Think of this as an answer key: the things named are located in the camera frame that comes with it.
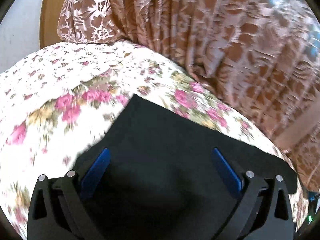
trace wooden panel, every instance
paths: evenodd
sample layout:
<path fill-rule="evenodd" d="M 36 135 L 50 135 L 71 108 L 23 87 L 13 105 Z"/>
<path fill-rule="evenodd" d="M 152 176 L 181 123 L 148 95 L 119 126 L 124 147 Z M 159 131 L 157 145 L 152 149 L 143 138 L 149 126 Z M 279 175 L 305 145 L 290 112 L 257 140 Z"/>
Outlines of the wooden panel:
<path fill-rule="evenodd" d="M 60 42 L 57 26 L 64 0 L 43 0 L 40 17 L 40 48 Z"/>

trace blue gripper pad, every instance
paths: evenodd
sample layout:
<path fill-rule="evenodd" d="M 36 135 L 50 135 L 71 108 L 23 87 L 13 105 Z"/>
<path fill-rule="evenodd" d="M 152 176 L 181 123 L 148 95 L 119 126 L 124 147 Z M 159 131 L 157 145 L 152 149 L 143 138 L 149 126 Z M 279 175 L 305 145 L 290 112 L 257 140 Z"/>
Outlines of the blue gripper pad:
<path fill-rule="evenodd" d="M 104 149 L 81 180 L 80 198 L 91 198 L 110 163 L 109 149 Z"/>
<path fill-rule="evenodd" d="M 212 161 L 231 195 L 237 199 L 241 198 L 241 191 L 244 185 L 217 148 L 212 150 Z"/>

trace brown patterned curtain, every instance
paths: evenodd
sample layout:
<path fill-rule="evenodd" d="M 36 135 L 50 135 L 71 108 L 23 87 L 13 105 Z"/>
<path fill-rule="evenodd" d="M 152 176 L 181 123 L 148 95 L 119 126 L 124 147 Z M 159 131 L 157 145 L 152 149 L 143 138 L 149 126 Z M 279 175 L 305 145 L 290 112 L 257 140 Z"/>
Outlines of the brown patterned curtain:
<path fill-rule="evenodd" d="M 65 0 L 65 41 L 130 39 L 185 67 L 320 188 L 320 25 L 304 0 Z"/>

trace black device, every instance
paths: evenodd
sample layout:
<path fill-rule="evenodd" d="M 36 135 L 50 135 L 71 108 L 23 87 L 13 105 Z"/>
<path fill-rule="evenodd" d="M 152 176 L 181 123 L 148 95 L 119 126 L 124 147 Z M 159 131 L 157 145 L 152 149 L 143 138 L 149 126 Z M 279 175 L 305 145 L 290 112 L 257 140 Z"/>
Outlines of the black device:
<path fill-rule="evenodd" d="M 72 171 L 39 177 L 28 239 L 292 240 L 296 180 L 283 160 L 134 95 Z"/>

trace brown strap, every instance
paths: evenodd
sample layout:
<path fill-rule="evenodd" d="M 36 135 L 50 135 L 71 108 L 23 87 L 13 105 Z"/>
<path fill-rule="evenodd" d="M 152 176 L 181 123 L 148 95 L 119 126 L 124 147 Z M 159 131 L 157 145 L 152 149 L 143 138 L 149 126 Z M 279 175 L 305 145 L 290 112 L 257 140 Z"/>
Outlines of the brown strap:
<path fill-rule="evenodd" d="M 300 115 L 274 140 L 274 144 L 282 150 L 289 150 L 309 134 L 320 121 L 320 92 L 316 92 L 316 99 L 311 107 Z"/>

